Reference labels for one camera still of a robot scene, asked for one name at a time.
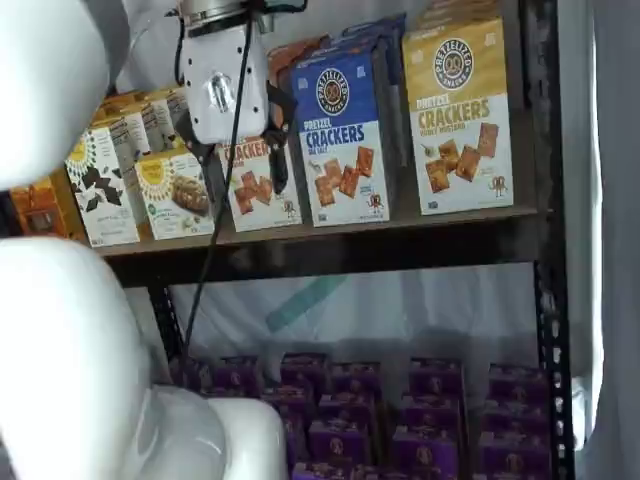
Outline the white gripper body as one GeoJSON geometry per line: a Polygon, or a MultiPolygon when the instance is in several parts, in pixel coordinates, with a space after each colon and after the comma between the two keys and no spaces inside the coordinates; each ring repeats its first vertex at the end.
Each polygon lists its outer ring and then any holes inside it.
{"type": "Polygon", "coordinates": [[[267,57],[258,25],[238,25],[183,41],[185,92],[193,131],[203,144],[236,133],[259,136],[269,117],[267,57]]]}

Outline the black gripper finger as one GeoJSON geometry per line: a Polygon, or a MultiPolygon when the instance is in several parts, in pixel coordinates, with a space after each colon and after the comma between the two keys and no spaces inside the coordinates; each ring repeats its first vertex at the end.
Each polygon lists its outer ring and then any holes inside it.
{"type": "Polygon", "coordinates": [[[274,104],[281,109],[282,119],[275,120],[269,114],[268,122],[262,133],[262,139],[269,150],[270,178],[273,191],[281,194],[288,183],[289,174],[285,158],[285,146],[295,120],[297,101],[287,92],[277,86],[266,82],[266,92],[269,104],[274,104]]]}
{"type": "Polygon", "coordinates": [[[180,117],[175,126],[176,134],[200,164],[209,164],[211,145],[202,143],[196,136],[190,117],[180,117]]]}

